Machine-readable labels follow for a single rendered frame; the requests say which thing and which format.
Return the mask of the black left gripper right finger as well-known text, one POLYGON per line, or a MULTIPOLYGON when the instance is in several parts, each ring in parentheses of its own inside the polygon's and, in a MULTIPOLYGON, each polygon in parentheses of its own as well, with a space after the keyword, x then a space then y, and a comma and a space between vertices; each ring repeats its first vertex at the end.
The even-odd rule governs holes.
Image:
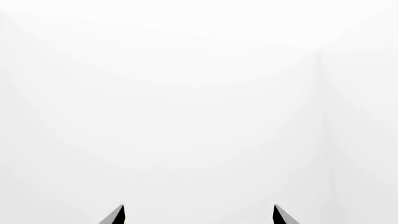
POLYGON ((272 220, 274 224, 300 224, 278 205, 274 205, 272 220))

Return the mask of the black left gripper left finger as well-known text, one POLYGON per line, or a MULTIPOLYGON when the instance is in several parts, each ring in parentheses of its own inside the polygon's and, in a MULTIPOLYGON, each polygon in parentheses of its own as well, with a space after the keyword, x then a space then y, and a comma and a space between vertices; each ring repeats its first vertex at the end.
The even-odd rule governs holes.
POLYGON ((106 218, 101 220, 98 224, 124 224, 125 210, 124 205, 120 205, 113 210, 106 218))

